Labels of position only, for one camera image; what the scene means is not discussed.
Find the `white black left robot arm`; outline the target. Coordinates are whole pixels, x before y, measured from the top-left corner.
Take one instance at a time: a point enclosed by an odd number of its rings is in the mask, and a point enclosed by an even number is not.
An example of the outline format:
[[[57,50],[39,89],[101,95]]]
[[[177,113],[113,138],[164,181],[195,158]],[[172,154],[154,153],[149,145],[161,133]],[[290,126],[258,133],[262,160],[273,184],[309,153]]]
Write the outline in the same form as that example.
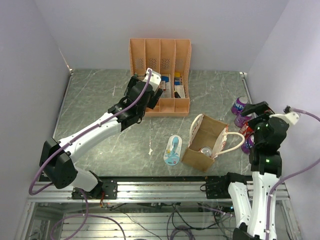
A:
[[[150,68],[144,80],[132,76],[124,97],[99,119],[59,141],[50,138],[44,142],[40,172],[57,189],[72,186],[82,189],[91,199],[98,198],[103,192],[103,182],[94,172],[76,167],[75,162],[106,138],[139,124],[146,110],[153,109],[162,95],[160,84],[161,75]]]

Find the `aluminium rail frame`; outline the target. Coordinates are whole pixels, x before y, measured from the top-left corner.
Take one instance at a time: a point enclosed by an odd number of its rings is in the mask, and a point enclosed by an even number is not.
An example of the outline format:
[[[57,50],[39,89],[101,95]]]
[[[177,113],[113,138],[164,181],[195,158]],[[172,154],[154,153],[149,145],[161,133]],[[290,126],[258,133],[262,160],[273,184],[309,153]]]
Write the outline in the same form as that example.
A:
[[[104,203],[231,202],[219,176],[103,177]],[[286,185],[277,187],[277,200],[289,200]],[[31,203],[80,203],[84,197],[72,186],[49,186],[27,198]]]

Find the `orange plastic file organizer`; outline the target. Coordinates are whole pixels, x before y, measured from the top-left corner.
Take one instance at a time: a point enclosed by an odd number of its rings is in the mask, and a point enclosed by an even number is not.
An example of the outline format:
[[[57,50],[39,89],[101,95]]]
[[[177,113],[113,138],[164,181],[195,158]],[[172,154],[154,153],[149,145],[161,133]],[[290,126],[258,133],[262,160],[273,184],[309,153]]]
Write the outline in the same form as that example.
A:
[[[190,112],[189,70],[192,45],[189,39],[131,38],[130,72],[139,79],[147,69],[161,75],[163,94],[148,117],[186,117]]]

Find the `purple soda can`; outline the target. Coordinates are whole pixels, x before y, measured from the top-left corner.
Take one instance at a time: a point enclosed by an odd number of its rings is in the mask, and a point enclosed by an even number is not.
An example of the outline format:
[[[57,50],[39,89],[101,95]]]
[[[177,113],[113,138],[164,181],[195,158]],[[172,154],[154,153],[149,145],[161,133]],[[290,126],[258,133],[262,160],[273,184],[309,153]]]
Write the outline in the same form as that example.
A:
[[[241,150],[245,153],[245,154],[249,154],[251,151],[251,148],[254,146],[254,134],[251,134],[250,136],[248,136],[246,138],[246,140],[244,141],[243,145],[241,146]]]
[[[245,122],[251,120],[252,117],[253,117],[252,114],[248,114],[248,115],[246,115],[246,116],[242,116],[241,114],[239,114],[239,115],[235,118],[234,124],[235,124],[237,127],[242,128],[243,125],[245,124]]]

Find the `white black label pack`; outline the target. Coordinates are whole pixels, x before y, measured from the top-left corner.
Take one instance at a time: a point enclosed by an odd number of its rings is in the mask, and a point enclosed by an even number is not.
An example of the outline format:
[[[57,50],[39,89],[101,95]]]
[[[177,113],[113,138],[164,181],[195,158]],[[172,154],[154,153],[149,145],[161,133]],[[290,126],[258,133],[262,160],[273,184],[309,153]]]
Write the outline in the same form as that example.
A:
[[[179,72],[174,73],[174,97],[177,99],[186,97],[183,79]]]

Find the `silver top soda can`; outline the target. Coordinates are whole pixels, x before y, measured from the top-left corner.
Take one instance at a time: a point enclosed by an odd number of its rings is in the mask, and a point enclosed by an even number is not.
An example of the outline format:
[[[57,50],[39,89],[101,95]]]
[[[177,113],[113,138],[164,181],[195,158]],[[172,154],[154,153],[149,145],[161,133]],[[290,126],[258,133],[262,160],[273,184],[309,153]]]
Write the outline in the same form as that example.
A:
[[[204,155],[206,155],[207,157],[211,158],[212,155],[213,155],[213,150],[208,147],[208,146],[203,146],[201,149],[200,149],[200,152]]]

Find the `purple Fanta can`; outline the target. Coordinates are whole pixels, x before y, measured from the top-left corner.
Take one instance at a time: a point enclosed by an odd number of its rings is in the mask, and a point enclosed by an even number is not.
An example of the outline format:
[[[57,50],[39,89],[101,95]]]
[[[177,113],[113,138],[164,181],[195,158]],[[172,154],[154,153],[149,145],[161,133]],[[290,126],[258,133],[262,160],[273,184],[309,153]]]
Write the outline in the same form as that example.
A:
[[[249,102],[249,99],[246,96],[238,97],[230,109],[231,112],[234,115],[238,115],[244,109],[244,107],[248,104],[248,102]]]

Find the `red cola can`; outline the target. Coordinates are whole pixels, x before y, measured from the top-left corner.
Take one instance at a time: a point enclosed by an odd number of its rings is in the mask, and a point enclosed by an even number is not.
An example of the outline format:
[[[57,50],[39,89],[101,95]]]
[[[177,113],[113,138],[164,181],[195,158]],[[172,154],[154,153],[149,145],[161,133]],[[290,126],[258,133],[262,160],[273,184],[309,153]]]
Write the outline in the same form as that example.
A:
[[[249,126],[248,121],[246,121],[238,132],[242,134],[245,139],[247,139],[251,134],[254,133],[254,130]]]

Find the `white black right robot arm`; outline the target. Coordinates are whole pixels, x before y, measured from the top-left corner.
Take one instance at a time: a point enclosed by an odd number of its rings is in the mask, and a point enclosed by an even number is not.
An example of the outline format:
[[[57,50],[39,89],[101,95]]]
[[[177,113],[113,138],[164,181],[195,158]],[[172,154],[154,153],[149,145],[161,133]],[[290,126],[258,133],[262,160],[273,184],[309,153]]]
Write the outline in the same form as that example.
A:
[[[233,172],[218,177],[216,182],[203,184],[200,190],[208,198],[212,198],[214,193],[231,198],[236,220],[233,240],[275,240],[276,184],[282,176],[279,148],[290,125],[276,116],[265,101],[247,104],[240,115],[244,117],[252,113],[256,114],[248,122],[253,129],[253,146],[249,153],[252,200],[249,200],[248,178]]]

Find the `blue white stationery packs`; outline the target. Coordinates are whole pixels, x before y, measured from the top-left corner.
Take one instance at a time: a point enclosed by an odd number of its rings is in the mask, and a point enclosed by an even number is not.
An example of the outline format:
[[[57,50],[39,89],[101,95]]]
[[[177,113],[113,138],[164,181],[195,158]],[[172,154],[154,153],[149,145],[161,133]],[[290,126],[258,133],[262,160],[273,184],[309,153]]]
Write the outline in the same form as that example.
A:
[[[160,88],[163,90],[161,98],[171,99],[172,98],[172,89],[171,89],[171,75],[162,74]]]

